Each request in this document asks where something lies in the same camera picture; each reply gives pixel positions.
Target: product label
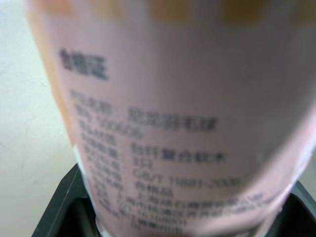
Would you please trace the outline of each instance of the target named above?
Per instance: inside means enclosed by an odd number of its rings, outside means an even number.
[[[29,1],[113,237],[259,237],[306,166],[310,1],[241,2]]]

